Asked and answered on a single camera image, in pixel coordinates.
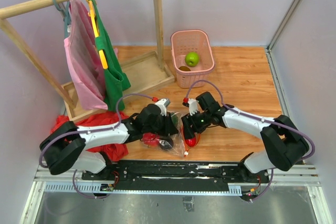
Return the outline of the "dark green fake vegetable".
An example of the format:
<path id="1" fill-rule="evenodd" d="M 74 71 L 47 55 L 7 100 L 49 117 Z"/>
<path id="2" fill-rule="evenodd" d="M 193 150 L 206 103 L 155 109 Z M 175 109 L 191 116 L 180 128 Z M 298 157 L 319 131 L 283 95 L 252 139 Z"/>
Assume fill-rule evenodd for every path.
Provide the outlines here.
<path id="1" fill-rule="evenodd" d="M 172 119 L 174 126 L 178 126 L 179 118 L 180 118 L 179 113 L 171 114 L 171 119 Z"/>

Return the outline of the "red fake pepper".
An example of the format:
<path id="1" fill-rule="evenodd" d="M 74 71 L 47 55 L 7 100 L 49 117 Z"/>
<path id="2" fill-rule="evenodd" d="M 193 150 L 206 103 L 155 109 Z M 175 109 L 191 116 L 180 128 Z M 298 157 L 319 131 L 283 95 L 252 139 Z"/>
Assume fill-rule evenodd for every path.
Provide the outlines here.
<path id="1" fill-rule="evenodd" d="M 186 138 L 185 139 L 185 144 L 188 147 L 194 147 L 197 144 L 197 138 L 193 137 L 193 138 Z"/>

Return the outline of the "clear zip top bag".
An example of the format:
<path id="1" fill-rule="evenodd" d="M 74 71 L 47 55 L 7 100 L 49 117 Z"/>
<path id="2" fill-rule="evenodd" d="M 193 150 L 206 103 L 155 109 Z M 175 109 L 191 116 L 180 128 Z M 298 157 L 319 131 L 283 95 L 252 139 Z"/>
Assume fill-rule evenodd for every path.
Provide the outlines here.
<path id="1" fill-rule="evenodd" d="M 157 135 L 158 139 L 170 137 L 174 141 L 174 147 L 171 150 L 163 151 L 163 150 L 160 149 L 159 146 L 158 147 L 151 147 L 151 146 L 145 145 L 142 141 L 141 142 L 142 142 L 142 145 L 144 147 L 161 150 L 161 151 L 163 151 L 165 153 L 169 153 L 171 155 L 178 156 L 178 157 L 186 157 L 189 154 L 189 151 L 192 148 L 192 147 L 188 147 L 185 144 L 185 140 L 184 140 L 184 136 L 183 136 L 183 124 L 182 124 L 181 118 L 182 118 L 182 116 L 184 116 L 186 114 L 186 112 L 172 112 L 172 113 L 173 114 L 174 113 L 179 113 L 179 116 L 180 116 L 179 121 L 178 121 L 179 123 L 178 123 L 178 126 L 177 126 L 178 133 L 175 134 L 175 135 L 171 135 L 171 136 L 160 136 L 160 135 Z M 201 135 L 199 133 L 196 133 L 195 136 L 197 138 L 197 144 L 198 144 L 199 141 L 200 141 L 200 139 L 201 139 Z"/>

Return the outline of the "light green fake apple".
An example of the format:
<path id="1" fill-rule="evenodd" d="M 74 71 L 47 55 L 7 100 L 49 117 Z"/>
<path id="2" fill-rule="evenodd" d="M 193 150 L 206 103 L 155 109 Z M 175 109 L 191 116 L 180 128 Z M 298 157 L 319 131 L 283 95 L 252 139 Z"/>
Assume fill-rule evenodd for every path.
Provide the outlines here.
<path id="1" fill-rule="evenodd" d="M 189 52 L 185 56 L 185 63 L 189 67 L 196 67 L 199 63 L 199 55 L 196 52 Z"/>

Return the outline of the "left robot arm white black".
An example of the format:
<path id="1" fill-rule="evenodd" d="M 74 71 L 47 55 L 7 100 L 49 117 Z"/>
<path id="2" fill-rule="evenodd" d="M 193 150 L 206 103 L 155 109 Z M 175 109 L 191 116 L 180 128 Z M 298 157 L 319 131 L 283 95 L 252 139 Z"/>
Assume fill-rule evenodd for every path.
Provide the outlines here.
<path id="1" fill-rule="evenodd" d="M 42 141 L 39 162 L 52 175 L 59 175 L 70 170 L 88 149 L 131 143 L 149 133 L 168 144 L 173 142 L 172 136 L 179 134 L 164 105 L 149 104 L 141 112 L 109 125 L 79 127 L 68 121 Z"/>

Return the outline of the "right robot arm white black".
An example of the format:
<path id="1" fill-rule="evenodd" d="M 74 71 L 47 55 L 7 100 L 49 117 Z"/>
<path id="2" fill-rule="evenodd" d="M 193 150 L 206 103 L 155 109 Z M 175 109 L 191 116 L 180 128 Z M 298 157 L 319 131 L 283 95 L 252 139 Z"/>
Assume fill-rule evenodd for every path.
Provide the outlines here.
<path id="1" fill-rule="evenodd" d="M 244 182 L 250 182 L 257 173 L 272 168 L 287 172 L 309 151 L 304 136 L 285 115 L 266 118 L 232 105 L 220 105 L 209 92 L 196 99 L 185 97 L 183 105 L 189 110 L 181 118 L 182 134 L 188 147 L 194 147 L 199 135 L 210 126 L 236 129 L 262 140 L 263 152 L 250 153 L 238 163 L 237 175 Z"/>

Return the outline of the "red fake tomato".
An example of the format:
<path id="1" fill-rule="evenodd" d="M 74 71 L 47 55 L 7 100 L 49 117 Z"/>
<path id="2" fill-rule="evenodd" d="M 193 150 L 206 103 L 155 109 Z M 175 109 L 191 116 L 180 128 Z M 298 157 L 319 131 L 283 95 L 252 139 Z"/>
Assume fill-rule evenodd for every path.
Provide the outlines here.
<path id="1" fill-rule="evenodd" d="M 151 147 L 158 147 L 159 139 L 156 134 L 153 133 L 145 133 L 143 134 L 143 138 L 141 140 L 145 145 Z"/>

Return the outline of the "dark purple fake plum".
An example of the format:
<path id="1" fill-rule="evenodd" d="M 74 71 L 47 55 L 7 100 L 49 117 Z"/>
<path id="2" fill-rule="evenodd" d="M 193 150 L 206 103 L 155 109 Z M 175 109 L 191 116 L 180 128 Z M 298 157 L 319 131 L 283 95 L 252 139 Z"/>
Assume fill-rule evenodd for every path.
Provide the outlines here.
<path id="1" fill-rule="evenodd" d="M 160 149 L 163 151 L 171 150 L 174 147 L 174 141 L 170 137 L 160 138 L 158 143 Z"/>

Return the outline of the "crumpled red cloth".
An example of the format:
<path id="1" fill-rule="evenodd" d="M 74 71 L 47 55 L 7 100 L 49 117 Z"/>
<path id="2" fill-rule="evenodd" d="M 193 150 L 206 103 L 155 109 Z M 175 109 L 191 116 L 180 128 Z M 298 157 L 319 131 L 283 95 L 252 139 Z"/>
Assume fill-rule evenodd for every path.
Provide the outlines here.
<path id="1" fill-rule="evenodd" d="M 76 123 L 76 126 L 102 126 L 109 125 L 118 122 L 118 116 L 114 112 L 104 112 L 99 114 L 94 114 L 89 116 L 87 119 L 79 121 Z M 62 124 L 69 121 L 69 117 L 66 115 L 59 115 L 56 118 L 56 123 L 50 130 L 53 133 L 58 129 Z M 104 153 L 107 155 L 108 159 L 112 162 L 117 162 L 122 159 L 124 156 L 128 155 L 128 149 L 125 144 L 108 144 L 102 145 L 94 148 L 88 149 L 88 152 L 92 153 Z"/>

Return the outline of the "wooden clothes rack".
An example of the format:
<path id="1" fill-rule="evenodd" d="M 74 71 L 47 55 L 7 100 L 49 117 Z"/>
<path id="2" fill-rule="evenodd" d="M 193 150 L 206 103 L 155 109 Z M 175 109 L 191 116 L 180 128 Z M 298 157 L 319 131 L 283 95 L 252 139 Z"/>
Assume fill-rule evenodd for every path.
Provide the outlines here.
<path id="1" fill-rule="evenodd" d="M 62 3 L 66 1 L 69 0 L 31 0 L 1 8 L 1 29 L 63 98 L 69 117 L 78 122 L 86 119 L 92 114 L 100 113 L 100 110 L 84 110 L 78 100 L 73 83 L 68 82 L 60 84 L 17 33 L 14 27 L 7 21 L 10 17 L 49 7 L 53 5 L 53 3 Z M 153 0 L 153 3 L 157 50 L 147 52 L 122 62 L 121 67 L 126 74 L 129 75 L 132 84 L 132 87 L 126 90 L 126 94 L 151 93 L 175 81 L 174 75 L 163 59 L 164 39 L 162 0 Z"/>

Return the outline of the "green hanging garment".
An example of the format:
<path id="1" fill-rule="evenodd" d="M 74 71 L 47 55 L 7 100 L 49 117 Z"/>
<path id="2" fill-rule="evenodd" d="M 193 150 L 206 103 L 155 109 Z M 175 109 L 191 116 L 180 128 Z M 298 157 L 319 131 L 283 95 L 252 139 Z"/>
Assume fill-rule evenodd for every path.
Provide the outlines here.
<path id="1" fill-rule="evenodd" d="M 103 50 L 107 69 L 104 69 L 104 78 L 106 84 L 106 95 L 104 102 L 108 105 L 109 111 L 116 111 L 117 101 L 123 96 L 123 91 L 131 87 L 131 83 L 127 75 L 122 71 L 120 63 L 117 59 L 117 53 L 114 51 L 109 35 L 100 18 L 96 0 L 90 0 L 93 4 L 96 24 L 98 26 L 99 36 L 95 38 L 96 48 Z"/>

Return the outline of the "pink plastic basket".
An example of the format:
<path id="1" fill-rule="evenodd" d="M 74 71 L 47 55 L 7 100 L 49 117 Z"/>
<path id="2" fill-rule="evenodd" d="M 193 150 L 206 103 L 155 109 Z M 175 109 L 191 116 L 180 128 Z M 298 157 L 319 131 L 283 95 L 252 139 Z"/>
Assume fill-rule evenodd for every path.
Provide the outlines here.
<path id="1" fill-rule="evenodd" d="M 171 52 L 177 84 L 189 88 L 198 80 L 207 80 L 215 69 L 208 35 L 202 30 L 180 30 L 171 36 Z"/>

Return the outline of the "pink hanging garment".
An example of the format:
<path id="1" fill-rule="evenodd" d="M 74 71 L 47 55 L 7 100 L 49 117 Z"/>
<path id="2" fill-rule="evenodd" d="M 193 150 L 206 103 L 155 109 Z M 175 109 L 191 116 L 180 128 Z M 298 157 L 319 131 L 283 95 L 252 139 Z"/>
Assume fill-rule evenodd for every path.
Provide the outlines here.
<path id="1" fill-rule="evenodd" d="M 106 85 L 90 17 L 80 0 L 69 3 L 71 25 L 64 39 L 67 65 L 83 109 L 104 109 Z"/>

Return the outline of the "yellow clothes hanger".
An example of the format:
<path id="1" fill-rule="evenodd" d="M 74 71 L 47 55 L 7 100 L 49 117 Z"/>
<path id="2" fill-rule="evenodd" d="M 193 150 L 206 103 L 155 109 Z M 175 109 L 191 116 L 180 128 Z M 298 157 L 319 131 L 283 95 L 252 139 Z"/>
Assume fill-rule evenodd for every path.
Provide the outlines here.
<path id="1" fill-rule="evenodd" d="M 93 6 L 93 2 L 91 0 L 86 0 L 86 2 L 89 6 L 88 16 L 91 19 L 91 24 L 92 24 L 92 29 L 93 29 L 93 32 L 94 32 L 94 36 L 96 38 L 98 38 L 99 37 L 99 29 L 98 29 L 98 26 L 97 26 L 97 18 L 96 18 L 96 13 L 95 13 L 95 9 L 94 9 L 94 6 Z M 98 54 L 99 54 L 100 61 L 101 61 L 103 69 L 107 69 L 108 64 L 107 64 L 107 60 L 106 60 L 104 51 L 102 49 L 100 49 L 100 50 L 98 50 Z"/>

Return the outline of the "teal clothes hanger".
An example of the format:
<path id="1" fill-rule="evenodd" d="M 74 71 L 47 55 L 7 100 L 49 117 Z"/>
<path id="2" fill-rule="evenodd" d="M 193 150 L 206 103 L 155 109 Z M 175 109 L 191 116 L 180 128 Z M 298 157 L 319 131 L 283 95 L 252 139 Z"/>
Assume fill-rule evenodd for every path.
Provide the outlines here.
<path id="1" fill-rule="evenodd" d="M 64 37 L 68 38 L 69 37 L 69 31 L 68 31 L 68 26 L 71 25 L 71 15 L 69 12 L 69 7 L 70 7 L 70 1 L 66 2 L 66 6 L 64 8 L 61 8 L 59 4 L 56 2 L 56 0 L 52 0 L 55 8 L 57 11 L 61 12 L 63 16 L 63 21 L 64 21 Z"/>

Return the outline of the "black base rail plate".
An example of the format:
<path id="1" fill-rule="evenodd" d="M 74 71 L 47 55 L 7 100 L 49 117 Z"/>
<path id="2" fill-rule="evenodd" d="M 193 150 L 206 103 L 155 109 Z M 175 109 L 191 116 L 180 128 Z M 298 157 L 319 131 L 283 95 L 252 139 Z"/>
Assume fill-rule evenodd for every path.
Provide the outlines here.
<path id="1" fill-rule="evenodd" d="M 122 189 L 223 189 L 229 183 L 266 184 L 266 170 L 251 174 L 237 162 L 132 161 L 111 163 L 83 180 L 118 180 Z"/>

